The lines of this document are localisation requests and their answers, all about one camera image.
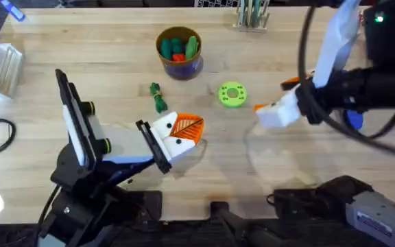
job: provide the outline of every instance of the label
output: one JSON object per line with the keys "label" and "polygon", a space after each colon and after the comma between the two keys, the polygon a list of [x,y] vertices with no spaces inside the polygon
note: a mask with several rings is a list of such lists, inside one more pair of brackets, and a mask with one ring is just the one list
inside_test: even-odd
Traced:
{"label": "label", "polygon": [[392,228],[385,225],[384,223],[373,219],[372,217],[366,215],[365,213],[357,212],[357,220],[366,226],[369,226],[376,231],[384,234],[387,237],[392,237]]}

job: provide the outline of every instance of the pen holder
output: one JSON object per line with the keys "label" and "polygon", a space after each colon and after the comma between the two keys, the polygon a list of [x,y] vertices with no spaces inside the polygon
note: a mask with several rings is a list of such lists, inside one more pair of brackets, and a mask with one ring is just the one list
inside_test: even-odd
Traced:
{"label": "pen holder", "polygon": [[[171,40],[172,38],[179,38],[182,44],[186,44],[191,36],[195,36],[197,40],[197,51],[196,54],[185,61],[174,62],[164,58],[161,55],[161,43],[164,38]],[[171,77],[179,80],[190,79],[199,72],[202,66],[202,58],[200,51],[202,49],[202,40],[199,34],[187,27],[170,27],[164,30],[156,39],[156,50],[158,51],[159,58],[164,65],[164,70]]]}

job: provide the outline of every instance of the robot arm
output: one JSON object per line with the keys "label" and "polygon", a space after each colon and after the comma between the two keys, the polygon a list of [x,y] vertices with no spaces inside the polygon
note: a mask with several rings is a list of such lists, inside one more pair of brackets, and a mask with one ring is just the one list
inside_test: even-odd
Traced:
{"label": "robot arm", "polygon": [[56,70],[56,76],[69,144],[60,152],[51,175],[61,190],[39,222],[40,236],[50,234],[67,246],[81,246],[107,226],[159,220],[161,192],[125,191],[116,185],[153,164],[162,173],[169,172],[172,161],[196,146],[204,120],[170,113],[152,124],[140,120],[136,130],[102,126],[94,103],[82,102],[61,70]]}

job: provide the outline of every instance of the green tape roll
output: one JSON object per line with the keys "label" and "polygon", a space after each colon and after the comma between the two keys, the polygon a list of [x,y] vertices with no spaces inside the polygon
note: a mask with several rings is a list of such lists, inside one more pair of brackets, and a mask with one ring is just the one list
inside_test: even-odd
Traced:
{"label": "green tape roll", "polygon": [[227,107],[239,107],[246,101],[245,87],[238,82],[224,82],[217,92],[219,101]]}

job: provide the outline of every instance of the wooden tabletop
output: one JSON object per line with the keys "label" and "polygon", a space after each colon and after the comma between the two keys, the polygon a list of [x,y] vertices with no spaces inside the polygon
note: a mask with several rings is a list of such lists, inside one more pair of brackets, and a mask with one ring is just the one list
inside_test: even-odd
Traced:
{"label": "wooden tabletop", "polygon": [[[270,103],[279,84],[296,75],[297,50],[306,8],[270,8],[266,34],[236,32],[234,9],[48,9],[24,10],[27,20],[9,17],[4,42],[25,54],[16,96],[0,103],[0,117],[14,121],[14,143],[0,153],[0,194],[5,208],[0,223],[36,222],[53,183],[49,177],[59,151],[68,142],[54,69],[74,82],[80,97],[94,101],[103,124],[135,128],[156,113],[149,85],[161,85],[169,109],[195,113],[205,120],[204,141],[162,175],[156,167],[139,174],[130,189],[159,189],[163,219],[202,219],[208,205],[225,200],[247,217],[272,217],[265,196],[276,188],[314,186],[348,174],[395,200],[395,157],[359,145],[324,124],[306,119],[286,129],[256,125],[254,104]],[[314,68],[324,30],[333,10],[315,16],[308,45]],[[204,67],[189,81],[163,71],[155,40],[164,29],[184,25],[202,37]],[[349,68],[363,66],[358,40]],[[225,108],[216,98],[227,80],[241,82],[248,100]],[[369,113],[365,129],[377,130],[392,113]],[[0,139],[7,128],[0,128]],[[385,137],[395,144],[395,130]]]}

